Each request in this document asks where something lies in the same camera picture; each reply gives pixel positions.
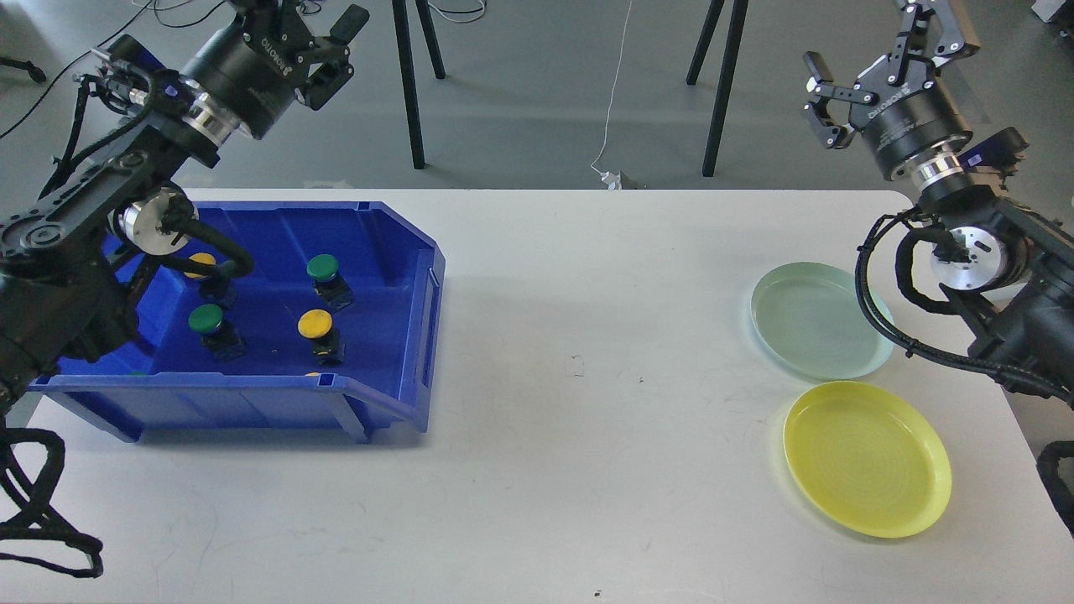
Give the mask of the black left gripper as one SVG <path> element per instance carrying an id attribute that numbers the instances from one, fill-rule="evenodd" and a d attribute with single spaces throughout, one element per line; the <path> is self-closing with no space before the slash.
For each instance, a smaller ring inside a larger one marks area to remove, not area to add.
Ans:
<path id="1" fill-rule="evenodd" d="M 297 1 L 234 1 L 232 8 L 234 19 L 180 72 L 253 140 L 293 103 L 319 111 L 352 80 L 350 42 L 371 19 L 366 8 L 348 5 L 321 37 L 313 35 Z"/>

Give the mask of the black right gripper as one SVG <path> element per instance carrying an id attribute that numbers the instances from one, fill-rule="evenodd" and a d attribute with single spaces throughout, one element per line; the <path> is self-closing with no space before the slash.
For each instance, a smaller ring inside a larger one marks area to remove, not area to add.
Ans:
<path id="1" fill-rule="evenodd" d="M 809 98 L 802 115 L 821 144 L 847 148 L 859 135 L 883 179 L 902 179 L 910 161 L 937 148 L 962 149 L 972 135 L 932 59 L 963 59 L 981 49 L 962 1 L 894 1 L 902 21 L 892 51 L 851 86 L 839 86 L 817 51 L 806 51 Z"/>

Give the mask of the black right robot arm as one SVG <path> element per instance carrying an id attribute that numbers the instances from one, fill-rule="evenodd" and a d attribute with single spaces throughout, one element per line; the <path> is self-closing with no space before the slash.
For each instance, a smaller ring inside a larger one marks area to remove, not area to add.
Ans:
<path id="1" fill-rule="evenodd" d="M 912 208 L 884 215 L 857 249 L 854 288 L 863 317 L 908 356 L 989 376 L 1008 393 L 1071 404 L 1073 246 L 1061 222 L 1010 198 L 1006 179 L 1028 143 L 1005 128 L 978 144 L 942 81 L 944 64 L 979 51 L 960 1 L 898 1 L 891 51 L 848 86 L 806 51 L 802 114 L 821 144 L 847 148 L 859 135 L 883 179 L 912 179 Z M 905 226 L 894 257 L 903 298 L 952 315 L 973 334 L 967 353 L 909 336 L 879 312 L 869 264 L 892 226 Z"/>

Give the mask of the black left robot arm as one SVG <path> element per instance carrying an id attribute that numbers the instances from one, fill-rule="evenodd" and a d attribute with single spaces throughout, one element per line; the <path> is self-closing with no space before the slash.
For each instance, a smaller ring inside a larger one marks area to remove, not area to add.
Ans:
<path id="1" fill-rule="evenodd" d="M 324 107 L 354 73 L 369 20 L 346 8 L 314 35 L 297 1 L 234 1 L 235 16 L 175 71 L 122 35 L 85 83 L 124 121 L 67 149 L 33 206 L 3 217 L 3 412 L 59 360 L 95 362 L 137 340 L 158 268 L 242 278 L 249 253 L 200 221 L 173 177 L 212 168 L 232 133 L 261 140 L 293 103 Z"/>

